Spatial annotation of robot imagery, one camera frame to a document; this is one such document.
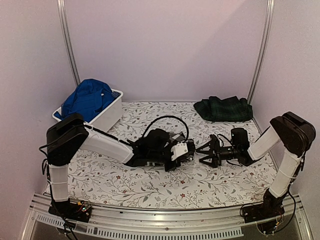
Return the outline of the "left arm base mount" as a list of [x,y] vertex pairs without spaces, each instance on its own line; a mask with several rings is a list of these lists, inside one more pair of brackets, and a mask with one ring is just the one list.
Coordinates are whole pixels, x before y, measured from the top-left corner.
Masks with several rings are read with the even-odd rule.
[[70,199],[60,202],[52,200],[48,213],[64,220],[88,223],[92,213],[92,206],[83,200],[77,203],[71,202]]

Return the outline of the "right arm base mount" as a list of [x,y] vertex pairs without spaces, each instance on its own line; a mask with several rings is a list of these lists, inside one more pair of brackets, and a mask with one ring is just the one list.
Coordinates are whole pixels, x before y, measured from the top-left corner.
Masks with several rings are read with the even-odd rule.
[[239,210],[240,216],[245,223],[257,222],[257,230],[263,235],[273,235],[278,230],[284,220],[284,207],[282,205],[275,208],[265,207],[264,203],[244,204]]

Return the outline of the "green plaid pleated skirt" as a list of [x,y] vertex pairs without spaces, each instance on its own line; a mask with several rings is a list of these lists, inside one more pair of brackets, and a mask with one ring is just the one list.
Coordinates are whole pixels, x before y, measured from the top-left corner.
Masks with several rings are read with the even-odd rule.
[[210,96],[193,105],[195,111],[210,122],[246,122],[253,119],[253,109],[246,98],[237,96],[220,99]]

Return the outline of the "black white checkered shirt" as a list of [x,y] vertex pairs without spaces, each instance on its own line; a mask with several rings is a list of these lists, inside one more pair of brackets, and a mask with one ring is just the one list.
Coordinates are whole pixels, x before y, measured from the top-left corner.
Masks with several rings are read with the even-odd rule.
[[170,158],[170,148],[177,143],[180,142],[186,142],[187,140],[192,140],[192,139],[185,139],[185,135],[180,132],[180,133],[169,133],[169,142],[164,146],[163,151],[161,152],[161,155],[155,155],[157,159],[153,159],[152,161],[147,161],[146,162],[146,167],[157,167],[157,166],[163,166],[165,167],[165,161],[167,158]]

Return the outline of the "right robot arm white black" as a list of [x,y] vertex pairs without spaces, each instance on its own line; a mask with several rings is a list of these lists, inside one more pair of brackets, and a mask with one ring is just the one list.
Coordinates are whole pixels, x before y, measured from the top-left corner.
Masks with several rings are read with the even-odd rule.
[[310,150],[317,131],[313,124],[288,111],[272,118],[269,126],[253,143],[249,142],[249,133],[243,127],[231,129],[229,145],[222,146],[217,135],[210,135],[209,141],[195,151],[203,154],[199,161],[217,168],[222,161],[237,160],[242,166],[250,166],[282,146],[282,160],[277,168],[273,182],[265,191],[263,203],[258,213],[269,218],[278,210],[278,205],[289,193],[291,184],[299,171],[303,170],[305,155]]

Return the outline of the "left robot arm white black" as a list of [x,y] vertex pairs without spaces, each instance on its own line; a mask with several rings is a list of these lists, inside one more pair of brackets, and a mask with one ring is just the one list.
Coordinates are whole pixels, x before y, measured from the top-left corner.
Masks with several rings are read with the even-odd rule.
[[189,138],[189,129],[185,131],[171,133],[147,126],[141,137],[131,141],[94,127],[79,113],[59,121],[47,130],[46,144],[39,147],[45,155],[47,181],[55,209],[63,217],[70,217],[75,211],[69,202],[68,165],[78,150],[92,151],[129,167],[156,163],[170,172],[194,158],[195,143]]

